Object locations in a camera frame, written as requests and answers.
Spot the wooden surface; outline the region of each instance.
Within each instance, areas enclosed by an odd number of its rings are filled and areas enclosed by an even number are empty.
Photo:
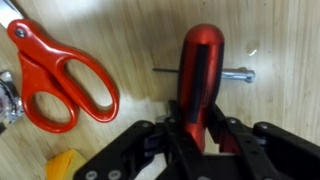
[[[87,159],[140,119],[166,114],[176,98],[177,75],[152,68],[177,69],[186,32],[199,23],[218,26],[225,36],[225,68],[255,70],[253,84],[223,80],[217,104],[228,116],[252,125],[268,121],[320,144],[320,1],[269,0],[17,0],[24,13],[56,41],[94,57],[120,92],[119,115],[100,124],[80,112],[77,126],[50,134],[22,117],[0,136],[0,179],[45,179],[52,157],[77,149]],[[15,45],[0,29],[0,70],[10,70],[21,92]],[[110,103],[105,89],[83,65],[67,69],[100,105]],[[61,120],[61,102],[41,93],[40,109]],[[209,144],[208,151],[214,146]],[[163,167],[154,163],[140,179]]]

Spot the red screwdriver handle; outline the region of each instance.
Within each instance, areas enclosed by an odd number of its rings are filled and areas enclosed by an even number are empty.
[[[178,103],[184,128],[201,151],[205,148],[206,118],[219,91],[223,47],[222,32],[209,24],[193,27],[184,40]]]

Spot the yellow object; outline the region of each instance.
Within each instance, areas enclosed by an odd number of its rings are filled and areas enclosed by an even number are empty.
[[[73,174],[86,162],[86,159],[72,149],[64,152],[46,164],[47,180],[72,180]]]

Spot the red scissors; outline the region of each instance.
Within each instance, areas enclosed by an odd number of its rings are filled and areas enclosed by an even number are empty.
[[[99,122],[109,122],[116,117],[119,109],[117,90],[105,70],[88,55],[44,36],[35,23],[24,19],[9,0],[0,0],[0,23],[7,28],[9,37],[18,47],[23,75],[23,109],[35,125],[52,133],[69,131],[77,122],[78,106]],[[91,68],[105,84],[112,98],[112,105],[107,111],[99,111],[66,74],[64,66],[71,59]],[[70,121],[57,123],[39,114],[33,102],[37,92],[47,92],[59,98],[70,112]]]

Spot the scissor handle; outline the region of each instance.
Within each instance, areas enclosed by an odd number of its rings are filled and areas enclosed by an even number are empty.
[[[12,21],[7,31],[19,52],[26,54],[32,61],[49,71],[71,99],[90,116],[99,122],[109,122],[116,117],[119,109],[117,90],[106,71],[90,56],[52,41],[44,36],[32,21],[26,19]],[[112,98],[111,107],[107,111],[98,110],[78,84],[66,74],[64,68],[69,60],[82,62],[102,80]]]
[[[55,79],[46,70],[33,63],[22,53],[18,53],[22,70],[22,105],[29,119],[41,129],[52,133],[63,133],[72,129],[78,119],[78,107],[59,87]],[[70,120],[66,123],[57,123],[41,115],[34,103],[34,95],[38,92],[47,92],[60,99],[68,108]]]

